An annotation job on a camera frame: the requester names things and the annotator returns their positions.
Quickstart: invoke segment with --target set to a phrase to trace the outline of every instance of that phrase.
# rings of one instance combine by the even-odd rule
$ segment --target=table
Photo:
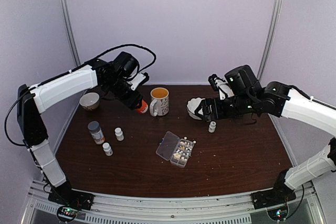
[[[150,102],[150,91],[139,91]],[[79,107],[57,152],[74,189],[134,197],[216,196],[266,189],[280,171],[291,167],[285,148],[268,115],[220,120],[215,133],[208,123],[189,117],[186,103],[194,97],[216,97],[210,86],[161,86],[170,92],[170,111],[163,117],[138,114],[119,101],[101,100],[96,111]],[[113,155],[105,156],[87,125],[99,121]],[[114,129],[125,139],[118,142]],[[172,165],[155,151],[167,131],[195,140],[185,168]]]

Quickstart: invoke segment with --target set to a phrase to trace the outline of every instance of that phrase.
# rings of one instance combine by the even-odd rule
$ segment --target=mug handle
[[[159,113],[159,110],[157,108],[155,108],[156,104],[158,103],[157,99],[154,99],[151,102],[151,105],[149,105],[149,112],[151,113],[151,116],[157,116],[157,114]]]

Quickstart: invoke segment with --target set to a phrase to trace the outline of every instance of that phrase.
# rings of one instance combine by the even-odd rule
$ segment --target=white bottle cap
[[[104,150],[108,151],[110,148],[111,148],[111,147],[110,147],[110,144],[109,144],[109,143],[104,143],[104,144],[103,144],[103,149],[104,149]]]
[[[115,132],[115,134],[117,135],[117,136],[120,136],[120,135],[122,135],[122,130],[121,130],[121,128],[115,128],[115,130],[114,130],[114,132]]]

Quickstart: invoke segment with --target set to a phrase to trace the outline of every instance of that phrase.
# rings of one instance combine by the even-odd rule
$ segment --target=plastic case
[[[157,148],[156,154],[166,161],[170,160],[173,165],[183,168],[191,157],[193,148],[193,142],[181,139],[168,131]]]

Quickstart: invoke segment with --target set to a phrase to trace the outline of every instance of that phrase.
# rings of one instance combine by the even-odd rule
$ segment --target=robotic arm
[[[215,74],[209,77],[220,97],[202,100],[195,114],[203,120],[269,113],[308,123],[336,136],[336,108],[309,97],[297,87],[271,82],[262,88],[248,65],[226,73],[225,79],[227,83]],[[223,84],[228,85],[234,95],[224,98]],[[282,171],[273,189],[252,194],[255,209],[282,204],[286,198],[295,199],[295,189],[330,170],[336,170],[336,138],[307,161]]]
[[[136,68],[136,74],[131,78],[130,75]],[[50,80],[30,87],[19,87],[17,121],[25,145],[52,187],[50,201],[89,210],[93,195],[72,190],[50,149],[47,130],[40,114],[71,95],[96,86],[100,86],[105,92],[112,92],[131,110],[138,109],[142,106],[143,96],[136,88],[148,80],[147,73],[139,72],[139,62],[132,55],[122,52],[114,61],[106,62],[94,58]]]

